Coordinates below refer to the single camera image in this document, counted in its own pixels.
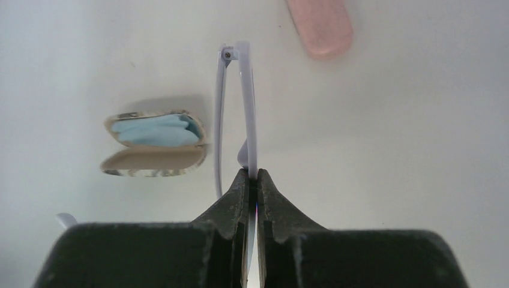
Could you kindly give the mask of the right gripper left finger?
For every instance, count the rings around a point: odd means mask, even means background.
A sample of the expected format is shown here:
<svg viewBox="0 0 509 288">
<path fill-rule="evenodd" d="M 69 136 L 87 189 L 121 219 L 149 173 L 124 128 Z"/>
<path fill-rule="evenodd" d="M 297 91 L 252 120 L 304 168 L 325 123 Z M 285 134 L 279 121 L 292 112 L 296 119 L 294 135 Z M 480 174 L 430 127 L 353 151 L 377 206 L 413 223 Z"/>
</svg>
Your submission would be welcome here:
<svg viewBox="0 0 509 288">
<path fill-rule="evenodd" d="M 249 179 L 187 223 L 83 223 L 55 242 L 35 287 L 245 287 Z"/>
</svg>

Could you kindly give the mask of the patterned glasses case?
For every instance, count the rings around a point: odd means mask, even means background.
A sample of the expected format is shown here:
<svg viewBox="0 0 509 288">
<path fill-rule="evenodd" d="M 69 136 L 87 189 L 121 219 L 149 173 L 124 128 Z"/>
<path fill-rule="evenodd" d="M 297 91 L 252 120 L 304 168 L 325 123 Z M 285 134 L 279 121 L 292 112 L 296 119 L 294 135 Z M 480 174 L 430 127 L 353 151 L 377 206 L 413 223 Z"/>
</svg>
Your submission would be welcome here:
<svg viewBox="0 0 509 288">
<path fill-rule="evenodd" d="M 132 145 L 120 142 L 110 129 L 110 126 L 118 120 L 147 118 L 174 113 L 188 115 L 199 123 L 203 136 L 197 145 L 177 148 Z M 197 116 L 192 115 L 186 110 L 153 110 L 122 113 L 107 118 L 104 126 L 106 131 L 124 147 L 123 150 L 111 155 L 101 164 L 102 172 L 108 175 L 129 177 L 179 176 L 198 168 L 206 158 L 206 129 Z"/>
</svg>

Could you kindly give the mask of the white sunglasses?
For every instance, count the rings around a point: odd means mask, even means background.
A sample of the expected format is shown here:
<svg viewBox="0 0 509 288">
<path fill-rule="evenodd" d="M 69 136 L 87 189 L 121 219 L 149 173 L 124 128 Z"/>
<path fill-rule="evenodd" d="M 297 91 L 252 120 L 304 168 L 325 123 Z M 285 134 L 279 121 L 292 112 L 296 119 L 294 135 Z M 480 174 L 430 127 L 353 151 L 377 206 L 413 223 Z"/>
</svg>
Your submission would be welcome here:
<svg viewBox="0 0 509 288">
<path fill-rule="evenodd" d="M 256 103 L 251 67 L 250 44 L 248 41 L 238 41 L 233 46 L 221 46 L 218 51 L 215 120 L 214 120 L 214 175 L 217 200 L 227 191 L 223 191 L 221 184 L 221 148 L 223 134 L 223 110 L 226 85 L 226 71 L 231 62 L 237 62 L 244 102 L 244 116 L 246 139 L 238 153 L 240 170 L 245 170 L 249 179 L 248 191 L 248 239 L 247 239 L 247 271 L 251 265 L 256 224 L 256 194 L 252 186 L 258 178 L 258 147 L 256 135 Z M 67 213 L 56 216 L 58 222 L 64 227 L 64 232 L 78 224 L 76 219 Z"/>
</svg>

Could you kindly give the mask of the light blue cloth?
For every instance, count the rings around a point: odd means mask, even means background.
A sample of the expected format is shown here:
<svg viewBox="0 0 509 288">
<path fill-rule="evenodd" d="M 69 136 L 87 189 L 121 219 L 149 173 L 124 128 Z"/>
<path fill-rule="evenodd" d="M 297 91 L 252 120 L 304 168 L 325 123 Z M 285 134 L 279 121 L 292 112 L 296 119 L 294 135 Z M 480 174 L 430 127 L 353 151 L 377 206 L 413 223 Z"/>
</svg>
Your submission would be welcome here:
<svg viewBox="0 0 509 288">
<path fill-rule="evenodd" d="M 118 120 L 110 129 L 123 143 L 170 148 L 195 146 L 203 136 L 199 123 L 182 113 Z"/>
</svg>

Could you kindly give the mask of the pink glasses case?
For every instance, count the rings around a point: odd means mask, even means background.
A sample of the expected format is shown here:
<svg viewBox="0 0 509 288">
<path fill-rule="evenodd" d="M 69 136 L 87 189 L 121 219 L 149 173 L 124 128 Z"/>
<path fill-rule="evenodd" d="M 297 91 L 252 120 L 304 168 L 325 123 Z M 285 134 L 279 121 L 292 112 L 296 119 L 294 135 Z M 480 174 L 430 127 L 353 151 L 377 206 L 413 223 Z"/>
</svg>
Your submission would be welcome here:
<svg viewBox="0 0 509 288">
<path fill-rule="evenodd" d="M 312 59 L 333 59 L 351 47 L 354 30 L 344 0 L 287 0 L 286 4 Z"/>
</svg>

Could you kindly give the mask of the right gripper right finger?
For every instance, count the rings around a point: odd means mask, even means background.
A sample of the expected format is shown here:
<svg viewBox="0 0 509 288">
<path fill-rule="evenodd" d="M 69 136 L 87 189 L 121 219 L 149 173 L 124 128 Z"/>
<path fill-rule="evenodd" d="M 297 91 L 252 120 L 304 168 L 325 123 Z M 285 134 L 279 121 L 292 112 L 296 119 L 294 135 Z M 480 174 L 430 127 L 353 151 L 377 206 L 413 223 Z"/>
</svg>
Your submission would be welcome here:
<svg viewBox="0 0 509 288">
<path fill-rule="evenodd" d="M 429 230 L 331 230 L 258 172 L 262 287 L 467 287 L 456 257 Z"/>
</svg>

